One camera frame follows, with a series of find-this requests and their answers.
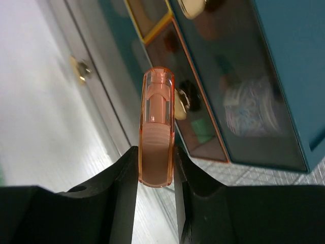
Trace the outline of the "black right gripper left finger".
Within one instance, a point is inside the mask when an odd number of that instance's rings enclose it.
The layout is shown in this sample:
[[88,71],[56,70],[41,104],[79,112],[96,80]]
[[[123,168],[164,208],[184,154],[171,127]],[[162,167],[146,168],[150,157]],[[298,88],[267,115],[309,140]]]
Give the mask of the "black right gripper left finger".
[[1,188],[1,243],[131,243],[138,148],[67,192]]

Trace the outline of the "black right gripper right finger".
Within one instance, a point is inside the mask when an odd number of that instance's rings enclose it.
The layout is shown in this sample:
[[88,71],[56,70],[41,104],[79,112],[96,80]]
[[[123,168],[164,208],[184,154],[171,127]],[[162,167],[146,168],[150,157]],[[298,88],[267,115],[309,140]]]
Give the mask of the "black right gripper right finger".
[[324,186],[226,186],[174,149],[180,243],[324,243]]

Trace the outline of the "orange transparent stapler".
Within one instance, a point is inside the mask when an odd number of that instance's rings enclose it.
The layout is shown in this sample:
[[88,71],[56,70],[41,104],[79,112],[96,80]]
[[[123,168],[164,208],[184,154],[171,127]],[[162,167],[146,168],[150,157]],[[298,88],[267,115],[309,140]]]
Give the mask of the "orange transparent stapler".
[[169,186],[173,180],[175,142],[174,75],[153,67],[143,77],[139,127],[139,182],[151,188]]

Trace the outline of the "teal drawer cabinet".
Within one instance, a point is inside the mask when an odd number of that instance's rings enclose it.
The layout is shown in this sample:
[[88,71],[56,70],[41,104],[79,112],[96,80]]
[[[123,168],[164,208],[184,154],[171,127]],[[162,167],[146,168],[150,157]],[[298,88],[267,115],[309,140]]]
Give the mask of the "teal drawer cabinet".
[[[48,1],[118,154],[138,143],[142,79],[175,76],[194,158],[311,172],[324,158],[324,1]],[[215,137],[200,144],[191,122]]]

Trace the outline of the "black green highlighter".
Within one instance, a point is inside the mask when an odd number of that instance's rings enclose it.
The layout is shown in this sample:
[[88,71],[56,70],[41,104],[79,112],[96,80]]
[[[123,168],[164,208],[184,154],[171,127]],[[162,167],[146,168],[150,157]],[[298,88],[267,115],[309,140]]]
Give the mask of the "black green highlighter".
[[213,126],[210,125],[204,118],[193,120],[191,127],[200,144],[204,144],[215,137]]

